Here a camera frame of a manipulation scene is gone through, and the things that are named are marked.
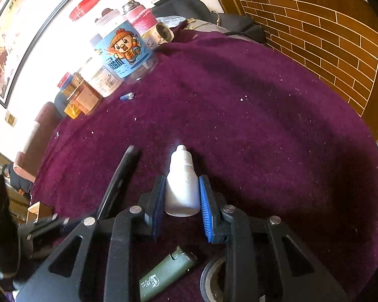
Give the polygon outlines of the framed wall painting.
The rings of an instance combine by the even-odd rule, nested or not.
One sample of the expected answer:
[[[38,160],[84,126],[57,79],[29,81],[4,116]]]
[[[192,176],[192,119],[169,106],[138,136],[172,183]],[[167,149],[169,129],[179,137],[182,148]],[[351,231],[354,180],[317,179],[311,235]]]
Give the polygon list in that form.
[[[70,0],[0,0],[0,105],[8,107],[19,74],[48,25]]]

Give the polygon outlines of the white plastic jar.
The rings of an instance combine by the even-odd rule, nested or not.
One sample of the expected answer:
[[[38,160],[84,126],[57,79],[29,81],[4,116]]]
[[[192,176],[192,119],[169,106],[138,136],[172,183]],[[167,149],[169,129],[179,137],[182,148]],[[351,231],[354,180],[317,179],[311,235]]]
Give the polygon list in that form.
[[[122,79],[94,57],[88,59],[78,72],[102,97],[112,95],[122,84]]]

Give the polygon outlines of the small white dropper bottle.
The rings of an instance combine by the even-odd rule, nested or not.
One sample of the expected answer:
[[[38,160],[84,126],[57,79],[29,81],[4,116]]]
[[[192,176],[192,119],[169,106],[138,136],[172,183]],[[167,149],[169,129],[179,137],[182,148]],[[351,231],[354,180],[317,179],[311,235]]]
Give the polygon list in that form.
[[[201,210],[199,180],[193,158],[183,144],[171,154],[164,210],[174,217],[190,217]]]

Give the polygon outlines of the olive green lighter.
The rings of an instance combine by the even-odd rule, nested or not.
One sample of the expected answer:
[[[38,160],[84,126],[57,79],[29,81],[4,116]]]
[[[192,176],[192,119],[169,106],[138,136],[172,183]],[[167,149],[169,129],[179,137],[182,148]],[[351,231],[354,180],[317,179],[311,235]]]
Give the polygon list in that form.
[[[196,263],[197,257],[192,252],[185,252],[178,245],[173,252],[140,279],[140,300],[150,301],[179,280]]]

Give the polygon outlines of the black leather sofa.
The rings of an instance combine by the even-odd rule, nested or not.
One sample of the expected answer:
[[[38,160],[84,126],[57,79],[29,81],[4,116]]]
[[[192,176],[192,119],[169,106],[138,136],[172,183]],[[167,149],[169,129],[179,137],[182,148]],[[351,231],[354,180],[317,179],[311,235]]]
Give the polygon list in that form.
[[[181,16],[203,20],[221,26],[233,33],[244,33],[260,44],[266,43],[264,28],[247,16],[211,11],[200,0],[159,0],[151,9],[156,17]]]

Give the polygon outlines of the small blue capsule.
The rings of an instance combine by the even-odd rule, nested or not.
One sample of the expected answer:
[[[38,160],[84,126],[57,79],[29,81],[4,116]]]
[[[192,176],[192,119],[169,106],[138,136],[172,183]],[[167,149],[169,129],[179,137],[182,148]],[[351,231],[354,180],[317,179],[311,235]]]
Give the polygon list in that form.
[[[121,101],[128,101],[128,100],[133,100],[134,99],[134,93],[133,92],[130,92],[130,93],[127,93],[125,95],[122,95],[119,100]]]

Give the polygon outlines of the blue cartoon label jar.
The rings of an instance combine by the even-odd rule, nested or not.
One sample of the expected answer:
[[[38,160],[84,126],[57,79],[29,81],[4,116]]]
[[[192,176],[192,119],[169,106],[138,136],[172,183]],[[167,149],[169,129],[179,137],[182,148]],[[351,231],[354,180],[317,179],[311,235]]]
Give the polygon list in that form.
[[[111,10],[95,23],[92,39],[105,66],[125,83],[143,79],[157,66],[157,58],[140,34],[118,10]]]

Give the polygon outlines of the yellow tape roll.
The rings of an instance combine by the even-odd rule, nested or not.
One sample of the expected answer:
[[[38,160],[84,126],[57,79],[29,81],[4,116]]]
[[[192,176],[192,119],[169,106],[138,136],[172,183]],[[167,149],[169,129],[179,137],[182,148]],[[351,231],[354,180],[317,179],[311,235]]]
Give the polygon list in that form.
[[[81,112],[81,109],[74,102],[69,102],[64,109],[64,113],[71,119],[76,119]]]

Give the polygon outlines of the red lid gold can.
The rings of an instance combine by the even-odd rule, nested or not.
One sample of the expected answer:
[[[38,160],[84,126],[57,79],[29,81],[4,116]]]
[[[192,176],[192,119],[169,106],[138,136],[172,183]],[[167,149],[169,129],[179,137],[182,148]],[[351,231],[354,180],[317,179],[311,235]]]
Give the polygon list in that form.
[[[60,80],[58,88],[67,101],[71,101],[77,93],[80,92],[83,78],[77,72],[70,74],[67,72]]]

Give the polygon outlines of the shallow cardboard box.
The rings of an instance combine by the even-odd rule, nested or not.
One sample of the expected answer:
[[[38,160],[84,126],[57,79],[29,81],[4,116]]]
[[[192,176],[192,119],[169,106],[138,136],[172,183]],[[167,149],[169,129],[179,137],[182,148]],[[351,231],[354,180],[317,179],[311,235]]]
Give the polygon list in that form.
[[[46,217],[53,216],[52,208],[42,202],[36,202],[27,210],[26,222],[34,222]]]

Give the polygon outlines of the maroon velvet tablecloth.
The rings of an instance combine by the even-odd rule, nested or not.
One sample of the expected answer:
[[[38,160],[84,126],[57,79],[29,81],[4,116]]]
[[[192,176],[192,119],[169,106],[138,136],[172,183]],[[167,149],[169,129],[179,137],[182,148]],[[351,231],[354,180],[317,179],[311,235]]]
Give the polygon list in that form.
[[[114,204],[122,210],[183,144],[228,203],[278,215],[351,301],[378,301],[378,290],[364,292],[378,268],[378,147],[355,110],[286,56],[218,32],[176,29],[157,58],[91,115],[60,123],[33,200],[71,218],[94,212],[133,145],[141,155]],[[130,92],[133,100],[119,100]]]

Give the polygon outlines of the orange label jar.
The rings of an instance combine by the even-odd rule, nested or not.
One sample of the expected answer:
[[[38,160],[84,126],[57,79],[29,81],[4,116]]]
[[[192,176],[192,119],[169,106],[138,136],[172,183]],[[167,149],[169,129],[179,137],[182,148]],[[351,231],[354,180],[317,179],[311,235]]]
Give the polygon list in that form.
[[[67,98],[85,115],[90,115],[100,105],[103,97],[87,81],[82,81]]]

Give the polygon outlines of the black tape roll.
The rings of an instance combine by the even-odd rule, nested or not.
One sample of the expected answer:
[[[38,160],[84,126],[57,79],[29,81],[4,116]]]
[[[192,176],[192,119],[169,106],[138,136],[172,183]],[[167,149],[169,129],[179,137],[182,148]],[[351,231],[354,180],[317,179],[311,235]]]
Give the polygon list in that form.
[[[199,287],[204,301],[224,301],[225,272],[226,250],[224,249],[207,263],[201,274]]]

